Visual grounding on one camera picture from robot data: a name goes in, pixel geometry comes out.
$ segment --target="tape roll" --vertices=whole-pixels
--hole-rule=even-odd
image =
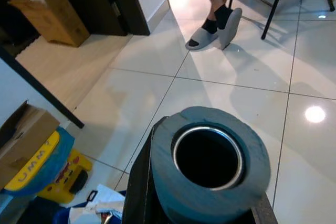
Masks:
[[[191,107],[154,133],[155,189],[175,224],[228,223],[265,193],[270,164],[260,137],[234,116]]]

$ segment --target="floor tile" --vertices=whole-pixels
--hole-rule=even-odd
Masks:
[[[150,36],[133,36],[111,67],[175,76],[187,54],[178,26],[163,19]]]
[[[131,37],[91,35],[78,48],[39,37],[16,60],[73,111]]]
[[[336,22],[301,21],[291,92],[336,99]]]
[[[275,200],[279,224],[335,223],[336,101],[291,95]]]
[[[115,190],[116,191],[126,191],[129,178],[130,178],[130,175],[127,173],[124,173]]]
[[[109,69],[75,110],[76,148],[124,170],[173,78]]]
[[[330,12],[327,0],[302,0],[300,20],[336,20],[336,11]]]
[[[169,0],[176,19],[204,20],[210,10],[209,0]],[[234,0],[233,7],[243,9],[243,16],[253,20],[267,19],[271,8],[259,0]],[[280,0],[274,20],[298,20],[300,0]]]
[[[281,146],[287,95],[285,93],[240,88],[224,84],[176,78],[163,100],[151,126],[160,118],[180,112],[189,106],[219,108],[250,125],[263,139],[271,162],[271,182],[267,190],[273,200]],[[131,159],[128,172],[140,152],[150,128]]]
[[[111,189],[115,189],[122,176],[122,171],[114,169],[108,165],[90,159],[93,164],[92,170],[89,172],[89,178],[84,188],[75,195],[73,201],[67,206],[75,206],[83,203],[88,198],[90,192],[95,190],[99,184],[105,185]]]
[[[186,38],[199,25],[179,22]],[[231,45],[222,51],[217,40],[204,50],[190,52],[177,76],[288,92],[297,22],[274,22],[264,41],[262,25],[242,20]]]

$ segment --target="brown cardboard box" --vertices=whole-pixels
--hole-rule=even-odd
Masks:
[[[21,170],[55,131],[59,122],[25,102],[0,128],[0,189]]]
[[[80,46],[89,32],[68,0],[9,0],[49,42]]]

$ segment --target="foot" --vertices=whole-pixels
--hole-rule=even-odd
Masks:
[[[200,27],[187,42],[185,47],[188,50],[199,50],[209,45],[218,38],[216,21],[207,19],[202,27]]]
[[[217,33],[222,46],[222,50],[225,49],[236,36],[238,25],[241,19],[241,14],[242,9],[237,8],[233,10],[225,23],[225,28],[218,28]]]

